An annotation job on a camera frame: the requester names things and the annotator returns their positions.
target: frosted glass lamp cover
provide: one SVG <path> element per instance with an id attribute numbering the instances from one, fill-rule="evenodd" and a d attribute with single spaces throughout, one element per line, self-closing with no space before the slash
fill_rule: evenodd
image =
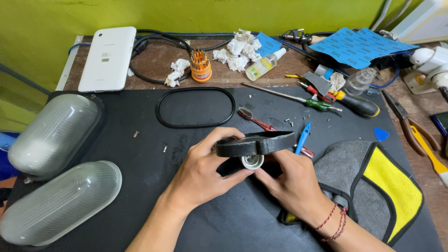
<path id="1" fill-rule="evenodd" d="M 16 245 L 52 243 L 109 205 L 121 181 L 112 162 L 77 165 L 11 205 L 0 235 Z"/>
<path id="2" fill-rule="evenodd" d="M 84 96 L 53 98 L 11 146 L 9 162 L 36 177 L 56 176 L 69 165 L 100 115 L 98 105 Z"/>

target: small plastic bottle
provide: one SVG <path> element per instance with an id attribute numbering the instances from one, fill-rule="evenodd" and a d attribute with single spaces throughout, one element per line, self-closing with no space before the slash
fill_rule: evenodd
<path id="1" fill-rule="evenodd" d="M 255 81 L 277 65 L 279 60 L 286 53 L 282 48 L 275 53 L 268 54 L 246 69 L 246 75 L 251 81 Z"/>
<path id="2" fill-rule="evenodd" d="M 351 96 L 358 96 L 369 88 L 375 76 L 376 71 L 373 68 L 364 68 L 361 71 L 350 75 L 347 82 L 345 82 L 344 89 L 347 94 Z"/>

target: white tablet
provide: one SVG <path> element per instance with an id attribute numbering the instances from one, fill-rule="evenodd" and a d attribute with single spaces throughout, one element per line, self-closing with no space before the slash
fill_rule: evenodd
<path id="1" fill-rule="evenodd" d="M 136 32 L 134 27 L 95 32 L 79 82 L 79 92 L 124 89 Z"/>

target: red toothbrush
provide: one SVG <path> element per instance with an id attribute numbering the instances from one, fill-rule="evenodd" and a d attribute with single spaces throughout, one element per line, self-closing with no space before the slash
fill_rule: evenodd
<path id="1" fill-rule="evenodd" d="M 265 122 L 262 122 L 256 118 L 254 118 L 254 114 L 246 109 L 245 107 L 240 107 L 238 108 L 238 113 L 244 117 L 246 120 L 250 120 L 255 122 L 258 126 L 262 127 L 265 131 L 279 131 L 278 129 L 276 129 L 274 126 L 267 124 Z M 312 152 L 310 149 L 306 148 L 306 147 L 302 147 L 302 149 L 300 150 L 300 152 L 309 157 L 309 158 L 313 158 L 314 157 L 314 152 Z"/>

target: hand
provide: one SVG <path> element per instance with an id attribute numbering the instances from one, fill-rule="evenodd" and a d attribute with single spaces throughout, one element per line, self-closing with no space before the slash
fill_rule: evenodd
<path id="1" fill-rule="evenodd" d="M 320 190 L 311 159 L 296 155 L 290 151 L 273 152 L 283 171 L 277 179 L 263 169 L 255 170 L 260 180 L 290 213 L 318 227 L 334 207 Z"/>
<path id="2" fill-rule="evenodd" d="M 197 206 L 226 193 L 254 171 L 242 169 L 221 177 L 216 169 L 227 157 L 219 157 L 213 151 L 216 141 L 223 138 L 243 138 L 235 128 L 217 127 L 198 144 L 193 145 L 162 198 L 171 208 L 188 215 Z"/>

